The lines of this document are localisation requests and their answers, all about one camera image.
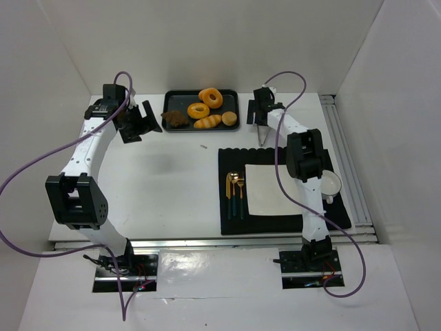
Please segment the metal tongs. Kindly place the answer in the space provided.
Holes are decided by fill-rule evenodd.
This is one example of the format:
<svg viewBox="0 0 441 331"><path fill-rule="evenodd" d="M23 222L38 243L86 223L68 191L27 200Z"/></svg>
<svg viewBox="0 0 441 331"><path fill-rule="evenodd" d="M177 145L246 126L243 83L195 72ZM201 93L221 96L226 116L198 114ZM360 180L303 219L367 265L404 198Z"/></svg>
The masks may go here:
<svg viewBox="0 0 441 331"><path fill-rule="evenodd" d="M257 137L258 137L258 146L262 148L265 145L265 142L268 138L269 132L271 131L271 128L269 126L259 125L256 124L256 131L257 131Z"/></svg>

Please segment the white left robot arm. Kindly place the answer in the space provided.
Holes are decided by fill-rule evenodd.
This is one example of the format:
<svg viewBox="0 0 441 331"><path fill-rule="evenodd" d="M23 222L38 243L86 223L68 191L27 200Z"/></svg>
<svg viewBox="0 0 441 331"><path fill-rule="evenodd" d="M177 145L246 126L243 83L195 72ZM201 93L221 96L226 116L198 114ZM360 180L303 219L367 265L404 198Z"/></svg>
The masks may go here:
<svg viewBox="0 0 441 331"><path fill-rule="evenodd" d="M109 220L109 206L97 183L110 142L120 135L124 143L141 140L148 132L160 132L149 101L138 106L134 93L124 86L105 84L103 96L84 114L81 141L68 164L57 176L49 176L46 192L57 223L80 232L100 247L95 264L110 269L115 258L121 269L134 267L130 240Z"/></svg>

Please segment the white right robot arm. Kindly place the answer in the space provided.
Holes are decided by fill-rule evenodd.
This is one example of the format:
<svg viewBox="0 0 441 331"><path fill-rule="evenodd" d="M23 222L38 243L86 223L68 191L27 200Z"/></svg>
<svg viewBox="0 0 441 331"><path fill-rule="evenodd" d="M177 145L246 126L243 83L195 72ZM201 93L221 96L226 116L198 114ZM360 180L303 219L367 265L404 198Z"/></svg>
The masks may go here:
<svg viewBox="0 0 441 331"><path fill-rule="evenodd" d="M296 205L302 208L302 248L300 259L305 266L315 266L328 259L332 243L325 220L321 183L325 169L325 151L318 129L309 129L287 114L276 101L276 89L262 85L253 91L247 123L266 126L284 138L285 165L298 188Z"/></svg>

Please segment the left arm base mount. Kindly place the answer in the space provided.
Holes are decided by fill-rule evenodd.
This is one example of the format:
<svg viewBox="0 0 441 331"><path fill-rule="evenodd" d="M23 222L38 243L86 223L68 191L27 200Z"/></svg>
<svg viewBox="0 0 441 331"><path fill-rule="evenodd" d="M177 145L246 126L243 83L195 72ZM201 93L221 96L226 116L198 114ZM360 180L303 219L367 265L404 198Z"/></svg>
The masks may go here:
<svg viewBox="0 0 441 331"><path fill-rule="evenodd" d="M95 259L86 254L83 258L96 266L93 293L118 292L116 269L110 258ZM132 265L119 268L123 292L156 292L158 254L135 254Z"/></svg>

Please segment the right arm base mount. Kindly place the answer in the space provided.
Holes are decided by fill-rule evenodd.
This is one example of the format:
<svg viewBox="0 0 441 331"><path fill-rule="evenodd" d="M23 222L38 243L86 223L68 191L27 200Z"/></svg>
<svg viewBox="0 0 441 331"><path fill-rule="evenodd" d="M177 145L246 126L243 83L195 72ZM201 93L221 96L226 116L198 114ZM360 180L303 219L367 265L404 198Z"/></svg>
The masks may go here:
<svg viewBox="0 0 441 331"><path fill-rule="evenodd" d="M287 289L342 287L345 282L337 250L331 255L307 261L301 251L280 251L273 262L280 266L282 287Z"/></svg>

